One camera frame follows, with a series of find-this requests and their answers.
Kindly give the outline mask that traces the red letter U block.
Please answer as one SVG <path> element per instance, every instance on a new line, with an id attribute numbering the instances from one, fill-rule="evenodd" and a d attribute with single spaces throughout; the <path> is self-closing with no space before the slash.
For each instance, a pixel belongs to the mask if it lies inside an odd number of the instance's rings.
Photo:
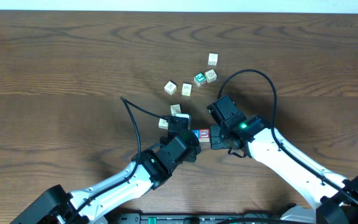
<path id="1" fill-rule="evenodd" d="M 199 142 L 210 142 L 210 130 L 200 129 L 199 130 Z"/>

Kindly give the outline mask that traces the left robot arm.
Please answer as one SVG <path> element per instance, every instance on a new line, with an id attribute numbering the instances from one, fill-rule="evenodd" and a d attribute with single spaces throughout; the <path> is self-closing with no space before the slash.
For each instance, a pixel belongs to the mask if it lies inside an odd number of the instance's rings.
<path id="1" fill-rule="evenodd" d="M 163 185 L 184 161 L 200 153 L 193 131 L 183 129 L 160 147 L 132 158 L 121 172 L 85 189 L 66 192 L 55 185 L 42 193 L 13 223 L 95 223 L 116 207 Z"/>

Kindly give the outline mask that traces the blue letter T block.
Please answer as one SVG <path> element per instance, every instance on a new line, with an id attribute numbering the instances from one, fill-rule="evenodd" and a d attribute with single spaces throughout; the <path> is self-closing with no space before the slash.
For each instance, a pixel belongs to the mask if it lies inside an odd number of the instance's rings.
<path id="1" fill-rule="evenodd" d="M 193 129 L 192 132 L 195 134 L 195 136 L 199 139 L 200 138 L 200 131 L 199 129 Z"/>

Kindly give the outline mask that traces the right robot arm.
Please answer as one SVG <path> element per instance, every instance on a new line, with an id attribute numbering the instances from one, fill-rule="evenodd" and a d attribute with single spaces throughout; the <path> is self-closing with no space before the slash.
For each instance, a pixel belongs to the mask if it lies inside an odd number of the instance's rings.
<path id="1" fill-rule="evenodd" d="M 213 149 L 240 149 L 291 185 L 310 205 L 293 207 L 282 223 L 358 223 L 358 176 L 349 180 L 301 152 L 260 116 L 214 115 Z"/>

